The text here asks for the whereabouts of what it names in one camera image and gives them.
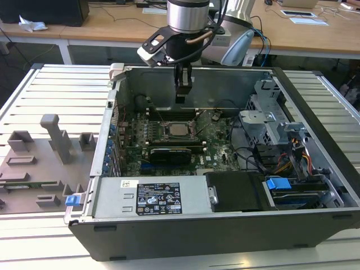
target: motherboard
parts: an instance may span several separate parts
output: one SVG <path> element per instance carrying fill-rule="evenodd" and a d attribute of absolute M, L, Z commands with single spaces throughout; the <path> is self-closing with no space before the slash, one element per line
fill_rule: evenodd
<path fill-rule="evenodd" d="M 221 118 L 220 111 L 122 114 L 115 138 L 121 176 L 240 170 L 230 149 L 231 119 Z"/>

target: green motherboard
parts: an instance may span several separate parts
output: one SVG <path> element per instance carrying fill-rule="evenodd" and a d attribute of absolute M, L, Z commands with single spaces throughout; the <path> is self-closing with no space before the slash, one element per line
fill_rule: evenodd
<path fill-rule="evenodd" d="M 206 110 L 196 120 L 167 121 L 151 120 L 149 114 L 126 114 L 118 129 L 121 175 L 189 176 L 240 170 L 228 140 L 230 118 L 214 115 L 213 110 Z M 191 161 L 152 164 L 154 149 L 190 149 Z"/>

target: sticker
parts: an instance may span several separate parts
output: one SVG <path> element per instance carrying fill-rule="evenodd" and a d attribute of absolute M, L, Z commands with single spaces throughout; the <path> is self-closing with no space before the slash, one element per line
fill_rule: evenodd
<path fill-rule="evenodd" d="M 120 187 L 136 187 L 139 180 L 121 180 Z"/>
<path fill-rule="evenodd" d="M 179 183 L 138 184 L 136 198 L 138 215 L 182 214 Z"/>

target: copper pipe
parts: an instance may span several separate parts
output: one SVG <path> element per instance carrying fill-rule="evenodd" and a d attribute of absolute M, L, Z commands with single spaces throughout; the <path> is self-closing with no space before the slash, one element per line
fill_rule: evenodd
<path fill-rule="evenodd" d="M 197 38 L 186 40 L 186 44 L 188 44 L 188 45 L 193 45 L 193 44 L 195 44 L 195 43 L 198 43 L 198 42 L 200 42 L 200 41 L 203 41 L 205 38 L 211 37 L 212 34 L 213 34 L 212 31 L 208 31 L 208 32 L 206 32 L 205 34 L 202 34 L 201 36 L 199 36 L 199 37 L 197 37 Z"/>

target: white label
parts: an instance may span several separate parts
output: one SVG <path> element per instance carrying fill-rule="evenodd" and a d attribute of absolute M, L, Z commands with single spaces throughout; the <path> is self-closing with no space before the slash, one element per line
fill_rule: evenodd
<path fill-rule="evenodd" d="M 121 180 L 121 187 L 137 187 L 139 180 Z"/>
<path fill-rule="evenodd" d="M 28 186 L 8 186 L 6 187 L 8 190 L 17 190 L 21 188 L 29 188 Z"/>

